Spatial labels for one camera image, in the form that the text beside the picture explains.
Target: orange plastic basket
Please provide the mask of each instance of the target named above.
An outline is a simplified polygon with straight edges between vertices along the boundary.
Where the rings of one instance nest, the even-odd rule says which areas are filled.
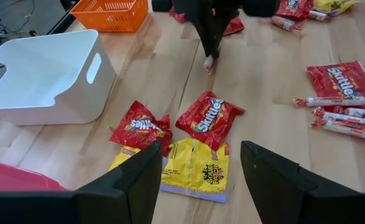
[[[136,32],[147,11],[147,0],[80,0],[70,14],[87,29]]]

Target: wooden table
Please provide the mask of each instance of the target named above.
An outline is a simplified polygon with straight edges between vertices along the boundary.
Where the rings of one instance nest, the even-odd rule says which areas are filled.
[[[160,192],[153,223],[260,223],[244,181],[239,150],[251,140],[306,169],[365,192],[365,140],[309,128],[310,110],[292,98],[314,96],[308,65],[360,60],[365,68],[365,3],[331,23],[307,21],[289,33],[241,15],[246,29],[225,38],[212,76],[189,24],[150,13],[138,33],[101,34],[118,76],[103,115],[83,125],[17,127],[0,120],[0,162],[43,173],[76,189],[104,174],[120,146],[108,141],[134,100],[160,118],[172,117],[173,140],[187,134],[173,125],[197,98],[212,90],[246,109],[228,135],[228,202],[213,203]],[[75,22],[70,30],[83,27]]]

